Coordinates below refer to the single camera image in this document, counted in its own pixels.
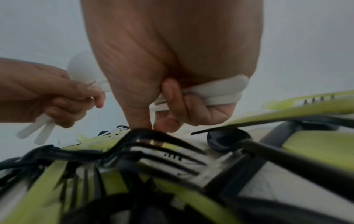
white wall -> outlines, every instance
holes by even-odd
[[[265,0],[261,56],[236,113],[258,109],[268,100],[354,89],[354,1]],[[89,49],[78,0],[0,1],[0,57],[65,68]],[[112,96],[75,127],[57,128],[49,142],[93,137],[126,125]],[[0,160],[23,155],[34,137],[17,140],[18,124],[0,124]]]

hand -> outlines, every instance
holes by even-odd
[[[0,122],[34,122],[45,113],[69,128],[105,101],[99,88],[70,81],[65,70],[49,65],[0,58],[0,78]]]
[[[254,73],[263,26],[261,0],[81,0],[95,57],[129,126],[151,128],[162,92],[169,112],[154,129],[226,121],[235,105],[207,107],[181,88]]]

